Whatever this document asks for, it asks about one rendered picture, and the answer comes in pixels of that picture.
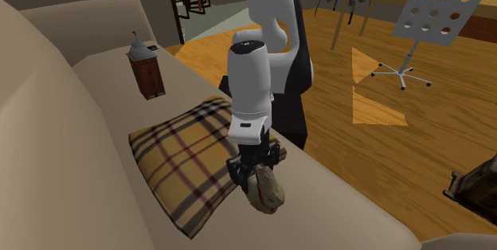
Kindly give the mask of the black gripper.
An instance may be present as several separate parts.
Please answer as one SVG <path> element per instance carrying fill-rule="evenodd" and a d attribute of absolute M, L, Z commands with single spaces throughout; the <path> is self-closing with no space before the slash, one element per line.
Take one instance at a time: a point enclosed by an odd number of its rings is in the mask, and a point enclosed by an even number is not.
<path fill-rule="evenodd" d="M 269 131 L 265 126 L 260 130 L 260 143 L 258 145 L 239 145 L 239 156 L 226 161 L 229 176 L 232 181 L 240 186 L 244 193 L 248 192 L 249 170 L 262 162 L 269 154 L 269 166 L 274 167 L 280 162 L 280 144 L 271 143 L 269 146 Z"/>

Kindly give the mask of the tan bread sandwich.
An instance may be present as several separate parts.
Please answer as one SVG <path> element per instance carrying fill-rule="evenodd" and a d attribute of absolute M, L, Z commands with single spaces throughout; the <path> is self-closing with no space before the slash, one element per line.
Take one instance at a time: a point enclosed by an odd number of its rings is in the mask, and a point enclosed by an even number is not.
<path fill-rule="evenodd" d="M 285 202 L 283 187 L 268 166 L 255 166 L 254 175 L 248 178 L 246 197 L 259 212 L 273 214 Z"/>

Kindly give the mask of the tan plaid pillow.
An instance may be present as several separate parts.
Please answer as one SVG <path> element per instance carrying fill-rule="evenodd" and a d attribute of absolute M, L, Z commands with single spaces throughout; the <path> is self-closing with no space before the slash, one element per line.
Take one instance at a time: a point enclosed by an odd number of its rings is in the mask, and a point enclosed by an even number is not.
<path fill-rule="evenodd" d="M 193 239 L 236 189 L 227 161 L 239 155 L 228 138 L 231 104 L 211 96 L 165 122 L 129 134 L 151 192 L 176 228 Z"/>

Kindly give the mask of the brown tower figure grey roof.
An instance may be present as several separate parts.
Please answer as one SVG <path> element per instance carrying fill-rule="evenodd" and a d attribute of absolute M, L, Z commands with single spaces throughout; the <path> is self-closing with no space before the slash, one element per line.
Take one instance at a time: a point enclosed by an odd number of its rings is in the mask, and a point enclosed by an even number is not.
<path fill-rule="evenodd" d="M 158 56 L 144 44 L 135 31 L 129 52 L 127 53 L 135 80 L 141 94 L 146 100 L 165 94 Z"/>

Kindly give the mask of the pale green rug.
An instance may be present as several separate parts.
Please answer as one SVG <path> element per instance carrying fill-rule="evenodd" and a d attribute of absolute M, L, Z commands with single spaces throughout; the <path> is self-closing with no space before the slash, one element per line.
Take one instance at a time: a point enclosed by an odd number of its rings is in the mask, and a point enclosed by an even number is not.
<path fill-rule="evenodd" d="M 224 33 L 247 25 L 254 25 L 249 17 L 245 2 L 233 2 L 224 5 L 212 5 L 205 14 L 190 14 L 189 19 L 180 19 L 184 41 Z"/>

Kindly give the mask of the beige sofa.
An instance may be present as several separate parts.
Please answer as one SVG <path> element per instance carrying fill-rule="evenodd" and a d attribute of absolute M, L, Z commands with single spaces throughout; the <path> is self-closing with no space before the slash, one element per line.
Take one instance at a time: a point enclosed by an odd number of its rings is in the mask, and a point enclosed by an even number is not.
<path fill-rule="evenodd" d="M 128 136 L 217 88 L 158 49 L 166 94 L 144 99 L 127 58 L 135 35 L 155 43 L 140 0 L 23 11 L 0 0 L 0 250 L 497 250 L 497 235 L 419 241 L 286 139 L 276 167 L 285 204 L 265 215 L 236 189 L 189 239 Z"/>

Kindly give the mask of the dark brown wooden object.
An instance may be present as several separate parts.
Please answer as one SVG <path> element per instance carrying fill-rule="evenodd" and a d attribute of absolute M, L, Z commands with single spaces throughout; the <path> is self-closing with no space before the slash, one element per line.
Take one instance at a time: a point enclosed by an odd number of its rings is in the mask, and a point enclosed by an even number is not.
<path fill-rule="evenodd" d="M 443 195 L 497 226 L 497 154 L 465 175 L 452 171 Z"/>

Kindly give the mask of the grey perforated music stand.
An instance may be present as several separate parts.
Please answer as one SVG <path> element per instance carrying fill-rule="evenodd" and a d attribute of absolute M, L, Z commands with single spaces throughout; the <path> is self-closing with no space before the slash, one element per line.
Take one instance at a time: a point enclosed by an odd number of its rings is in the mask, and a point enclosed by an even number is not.
<path fill-rule="evenodd" d="M 414 40 L 402 66 L 389 68 L 387 75 L 398 76 L 401 89 L 413 71 L 409 61 L 420 42 L 450 46 L 472 16 L 481 0 L 407 0 L 397 20 L 393 35 Z"/>

